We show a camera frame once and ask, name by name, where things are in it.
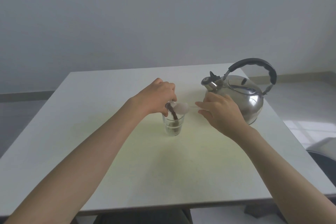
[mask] black kettle handle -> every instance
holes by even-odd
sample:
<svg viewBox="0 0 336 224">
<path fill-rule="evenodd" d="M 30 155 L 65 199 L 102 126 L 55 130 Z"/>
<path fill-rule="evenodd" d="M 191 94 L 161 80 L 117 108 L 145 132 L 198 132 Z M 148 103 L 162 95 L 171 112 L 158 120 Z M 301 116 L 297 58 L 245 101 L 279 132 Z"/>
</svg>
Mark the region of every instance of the black kettle handle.
<svg viewBox="0 0 336 224">
<path fill-rule="evenodd" d="M 242 59 L 229 67 L 230 73 L 235 71 L 238 68 L 241 68 L 245 65 L 258 65 L 264 67 L 268 70 L 268 74 L 270 76 L 271 84 L 275 84 L 277 82 L 277 73 L 275 69 L 269 64 L 266 60 L 258 59 L 258 58 L 249 58 L 249 59 Z"/>
</svg>

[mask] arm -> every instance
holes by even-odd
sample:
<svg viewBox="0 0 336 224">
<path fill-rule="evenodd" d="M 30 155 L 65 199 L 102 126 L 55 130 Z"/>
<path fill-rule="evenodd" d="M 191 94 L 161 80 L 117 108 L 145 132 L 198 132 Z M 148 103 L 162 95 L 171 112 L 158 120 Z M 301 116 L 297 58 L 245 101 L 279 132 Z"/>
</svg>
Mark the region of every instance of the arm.
<svg viewBox="0 0 336 224">
<path fill-rule="evenodd" d="M 336 206 L 246 124 L 230 96 L 208 93 L 204 101 L 199 113 L 245 151 L 289 223 L 336 223 Z"/>
<path fill-rule="evenodd" d="M 105 176 L 123 143 L 150 113 L 176 101 L 173 83 L 156 79 L 63 159 L 24 199 L 6 224 L 70 223 Z"/>
</svg>

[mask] tabletop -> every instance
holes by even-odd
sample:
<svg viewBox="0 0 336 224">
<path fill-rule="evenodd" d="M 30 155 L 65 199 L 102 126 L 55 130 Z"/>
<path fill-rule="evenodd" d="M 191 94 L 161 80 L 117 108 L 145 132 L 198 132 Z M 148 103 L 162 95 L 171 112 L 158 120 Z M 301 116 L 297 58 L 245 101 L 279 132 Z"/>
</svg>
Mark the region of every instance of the tabletop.
<svg viewBox="0 0 336 224">
<path fill-rule="evenodd" d="M 223 75 L 230 65 L 70 73 L 0 159 L 0 216 L 10 215 L 66 155 L 155 78 L 174 82 L 178 101 L 194 105 L 204 98 L 200 82 L 209 71 Z M 233 74 L 246 76 L 241 69 Z M 267 101 L 252 126 L 322 193 L 336 193 Z M 165 134 L 161 114 L 147 116 L 81 211 L 228 205 L 267 198 L 271 195 L 244 151 L 191 110 L 175 137 Z"/>
</svg>

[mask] glass cup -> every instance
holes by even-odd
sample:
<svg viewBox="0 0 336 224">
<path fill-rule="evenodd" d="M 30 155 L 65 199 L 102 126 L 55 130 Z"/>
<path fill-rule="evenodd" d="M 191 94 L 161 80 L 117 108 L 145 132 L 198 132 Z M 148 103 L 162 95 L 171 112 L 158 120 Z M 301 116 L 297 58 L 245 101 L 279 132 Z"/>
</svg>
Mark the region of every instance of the glass cup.
<svg viewBox="0 0 336 224">
<path fill-rule="evenodd" d="M 181 132 L 184 115 L 177 114 L 177 117 L 178 119 L 175 120 L 170 112 L 168 117 L 162 115 L 162 120 L 165 124 L 165 129 L 168 136 L 177 136 Z"/>
</svg>

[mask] stainless steel kettle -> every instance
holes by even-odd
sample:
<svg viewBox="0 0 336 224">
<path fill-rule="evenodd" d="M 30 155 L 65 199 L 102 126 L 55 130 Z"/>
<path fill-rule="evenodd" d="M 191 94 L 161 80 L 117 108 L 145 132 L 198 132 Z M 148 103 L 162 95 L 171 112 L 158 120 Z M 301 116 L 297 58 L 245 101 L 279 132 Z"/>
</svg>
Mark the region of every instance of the stainless steel kettle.
<svg viewBox="0 0 336 224">
<path fill-rule="evenodd" d="M 268 74 L 271 83 L 264 92 L 248 78 L 229 75 L 229 73 L 245 65 L 258 65 L 269 71 Z M 250 58 L 240 60 L 231 65 L 223 77 L 216 76 L 210 71 L 210 76 L 205 77 L 201 84 L 206 87 L 208 92 L 210 91 L 221 96 L 228 94 L 238 105 L 246 123 L 252 124 L 263 107 L 264 95 L 271 90 L 276 82 L 277 73 L 267 61 Z"/>
</svg>

